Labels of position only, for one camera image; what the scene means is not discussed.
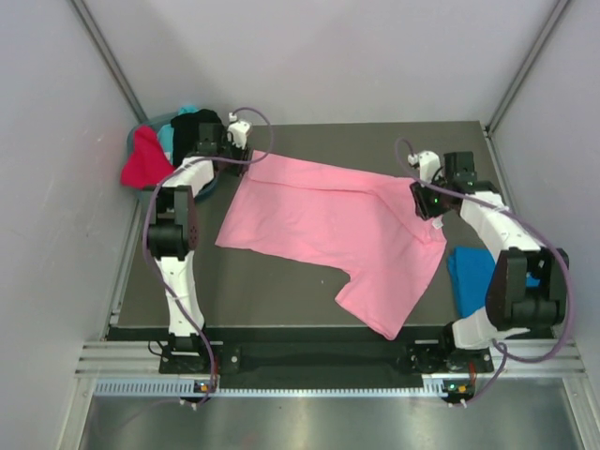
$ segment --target red cloth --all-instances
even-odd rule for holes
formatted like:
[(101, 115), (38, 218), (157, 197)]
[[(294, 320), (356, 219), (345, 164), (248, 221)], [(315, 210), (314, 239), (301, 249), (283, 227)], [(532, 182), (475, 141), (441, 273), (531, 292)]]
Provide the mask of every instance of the red cloth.
[(133, 153), (121, 171), (121, 184), (136, 189), (159, 183), (174, 168), (158, 142), (156, 132), (148, 126), (133, 134)]

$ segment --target pile of clothes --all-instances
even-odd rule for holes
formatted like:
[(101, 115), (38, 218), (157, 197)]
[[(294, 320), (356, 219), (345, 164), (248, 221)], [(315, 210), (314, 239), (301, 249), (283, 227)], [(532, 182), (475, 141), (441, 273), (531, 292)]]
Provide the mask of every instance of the pile of clothes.
[(199, 140), (199, 124), (206, 123), (222, 125), (216, 112), (186, 106), (158, 133), (148, 125), (137, 127), (133, 148), (121, 171), (121, 184), (143, 189), (173, 173), (194, 151)]

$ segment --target gray floor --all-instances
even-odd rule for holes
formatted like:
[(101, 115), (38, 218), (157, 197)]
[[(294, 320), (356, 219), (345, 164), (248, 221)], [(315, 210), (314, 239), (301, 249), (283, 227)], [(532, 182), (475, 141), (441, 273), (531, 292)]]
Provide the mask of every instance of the gray floor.
[[(276, 127), (275, 153), (401, 176), (392, 148), (398, 135), (410, 139), (417, 150), (473, 151), (480, 179), (499, 185), (477, 122), (282, 126)], [(257, 127), (251, 138), (255, 148), (266, 148), (264, 128)], [(196, 252), (194, 272), (207, 324), (360, 324), (334, 300), (348, 280), (341, 271), (214, 246), (238, 183), (234, 177), (221, 177), (214, 195), (197, 207), (202, 242)], [(444, 223), (446, 254), (456, 246), (481, 247), (474, 231), (455, 214), (448, 214)], [(407, 323), (444, 324), (456, 318), (450, 278), (442, 262)], [(138, 244), (118, 324), (145, 327), (168, 323), (164, 291), (145, 266)]]
[(215, 398), (197, 412), (153, 402), (95, 398), (80, 450), (583, 449), (560, 380), (499, 381), (466, 410), (435, 398)]

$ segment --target garment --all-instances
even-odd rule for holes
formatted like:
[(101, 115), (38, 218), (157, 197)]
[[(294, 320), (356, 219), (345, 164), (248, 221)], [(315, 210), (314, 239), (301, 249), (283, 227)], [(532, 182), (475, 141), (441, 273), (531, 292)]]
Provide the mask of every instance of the garment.
[(393, 339), (446, 242), (414, 213), (411, 182), (271, 155), (250, 166), (217, 245), (342, 269), (350, 282), (337, 302)]
[[(198, 108), (193, 105), (187, 105), (179, 109), (178, 115), (197, 112)], [(170, 162), (173, 162), (173, 133), (174, 130), (171, 126), (171, 122), (167, 125), (163, 125), (158, 131), (158, 141), (160, 142), (162, 151), (165, 153)]]
[(193, 152), (200, 139), (199, 124), (221, 124), (217, 113), (211, 110), (199, 110), (178, 115), (171, 121), (172, 135), (172, 165), (179, 167), (184, 158)]
[(121, 184), (142, 189), (155, 185), (173, 173), (173, 166), (165, 157), (156, 132), (142, 126), (133, 134), (133, 153), (121, 171)]
[[(456, 247), (446, 260), (452, 279), (452, 289), (458, 315), (469, 317), (486, 304), (489, 282), (496, 263), (484, 248)], [(527, 277), (528, 287), (539, 285), (539, 280)]]

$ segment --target wall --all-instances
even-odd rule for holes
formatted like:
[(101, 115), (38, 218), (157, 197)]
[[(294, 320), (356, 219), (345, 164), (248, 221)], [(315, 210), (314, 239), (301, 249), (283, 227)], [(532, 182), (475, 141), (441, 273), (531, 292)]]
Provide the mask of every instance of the wall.
[(599, 29), (600, 4), (574, 1), (496, 141), (519, 210), (569, 253), (577, 294), (575, 336), (600, 398)]
[(482, 120), (554, 0), (87, 0), (150, 115), (250, 105), (274, 123)]
[(0, 448), (53, 448), (98, 330), (133, 208), (135, 125), (65, 0), (0, 15)]

